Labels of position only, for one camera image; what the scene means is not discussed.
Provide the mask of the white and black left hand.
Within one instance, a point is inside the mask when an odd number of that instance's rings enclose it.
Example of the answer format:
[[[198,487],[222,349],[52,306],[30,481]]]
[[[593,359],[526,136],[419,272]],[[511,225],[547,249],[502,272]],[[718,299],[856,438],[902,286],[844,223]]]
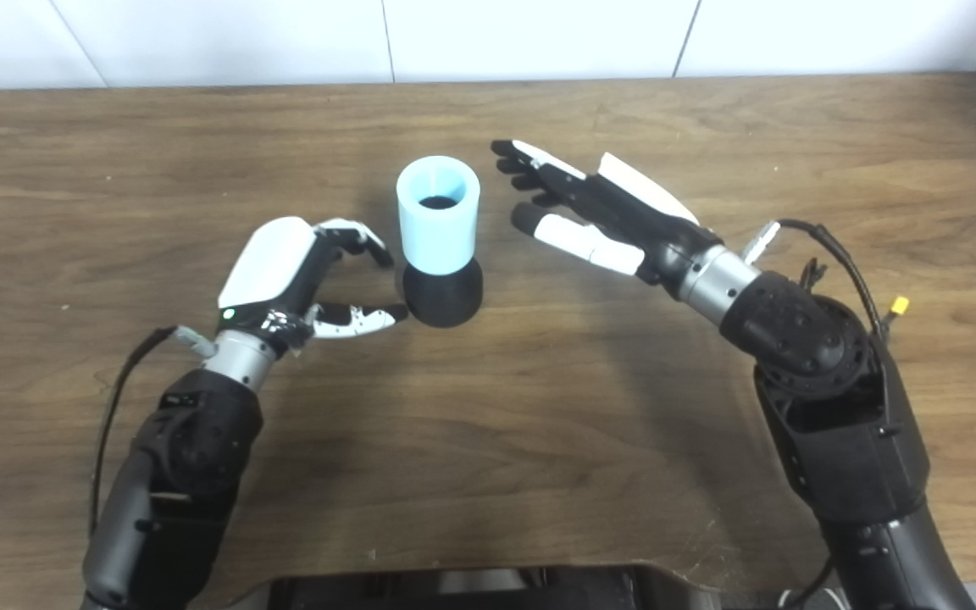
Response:
[[[281,357],[312,339],[372,335],[406,320],[409,309],[402,302],[372,308],[318,300],[330,267],[345,253],[368,254],[377,267],[394,267],[390,248],[359,221],[311,225],[288,216],[260,225],[217,298],[217,351],[229,352],[228,343],[237,339]]]

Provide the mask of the white and black right hand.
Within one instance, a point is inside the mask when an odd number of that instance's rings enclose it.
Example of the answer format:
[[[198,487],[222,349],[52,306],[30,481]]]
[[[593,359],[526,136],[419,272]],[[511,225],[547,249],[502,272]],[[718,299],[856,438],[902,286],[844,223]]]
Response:
[[[519,140],[495,140],[496,168],[519,202],[511,223],[524,235],[622,275],[661,286],[681,300],[685,276],[724,244],[698,223],[658,211],[599,174],[588,175]]]

